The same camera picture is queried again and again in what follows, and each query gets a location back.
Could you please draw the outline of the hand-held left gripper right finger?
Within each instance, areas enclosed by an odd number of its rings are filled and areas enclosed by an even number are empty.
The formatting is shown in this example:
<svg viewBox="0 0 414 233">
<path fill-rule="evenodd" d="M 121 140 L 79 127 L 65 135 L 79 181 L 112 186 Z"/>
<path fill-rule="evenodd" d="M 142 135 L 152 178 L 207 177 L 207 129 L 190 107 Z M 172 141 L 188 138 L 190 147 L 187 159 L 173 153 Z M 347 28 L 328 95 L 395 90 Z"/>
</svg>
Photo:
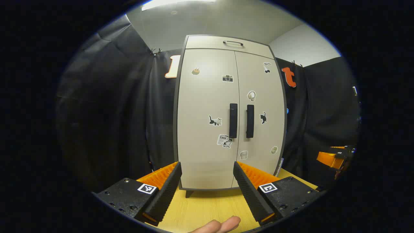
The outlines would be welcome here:
<svg viewBox="0 0 414 233">
<path fill-rule="evenodd" d="M 239 161 L 233 176 L 254 220 L 261 226 L 288 218 L 325 194 L 324 189 L 281 169 L 274 176 Z"/>
</svg>

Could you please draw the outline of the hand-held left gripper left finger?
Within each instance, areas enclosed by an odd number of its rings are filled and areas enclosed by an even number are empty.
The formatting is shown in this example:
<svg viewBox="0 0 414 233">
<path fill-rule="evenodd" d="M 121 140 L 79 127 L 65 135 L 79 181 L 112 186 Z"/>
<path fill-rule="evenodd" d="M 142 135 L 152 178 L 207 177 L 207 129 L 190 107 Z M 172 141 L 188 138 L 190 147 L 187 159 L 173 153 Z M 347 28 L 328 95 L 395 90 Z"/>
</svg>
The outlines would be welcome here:
<svg viewBox="0 0 414 233">
<path fill-rule="evenodd" d="M 158 226 L 171 204 L 181 175 L 181 163 L 177 161 L 137 180 L 122 178 L 92 194 L 123 215 Z"/>
</svg>

